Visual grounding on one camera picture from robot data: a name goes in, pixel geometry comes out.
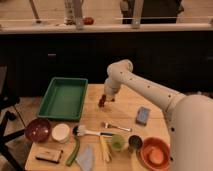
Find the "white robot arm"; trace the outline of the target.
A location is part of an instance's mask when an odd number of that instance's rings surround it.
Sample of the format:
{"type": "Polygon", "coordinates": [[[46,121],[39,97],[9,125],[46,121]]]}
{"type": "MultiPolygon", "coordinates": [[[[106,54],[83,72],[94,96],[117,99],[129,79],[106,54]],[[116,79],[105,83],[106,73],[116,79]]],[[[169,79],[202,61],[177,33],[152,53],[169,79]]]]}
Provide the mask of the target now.
{"type": "Polygon", "coordinates": [[[160,108],[170,135],[171,171],[213,171],[213,99],[185,95],[132,73],[130,60],[110,64],[104,94],[111,101],[122,84],[160,108]]]}

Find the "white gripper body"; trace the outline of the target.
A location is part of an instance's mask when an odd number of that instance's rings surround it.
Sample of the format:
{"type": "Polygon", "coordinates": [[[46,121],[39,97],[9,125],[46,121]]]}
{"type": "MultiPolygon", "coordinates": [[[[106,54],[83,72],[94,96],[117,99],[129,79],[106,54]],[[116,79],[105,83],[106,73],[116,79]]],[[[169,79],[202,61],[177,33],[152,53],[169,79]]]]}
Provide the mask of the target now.
{"type": "Polygon", "coordinates": [[[112,79],[107,79],[104,83],[104,94],[106,95],[106,101],[111,102],[115,100],[115,95],[120,90],[120,83],[112,79]]]}

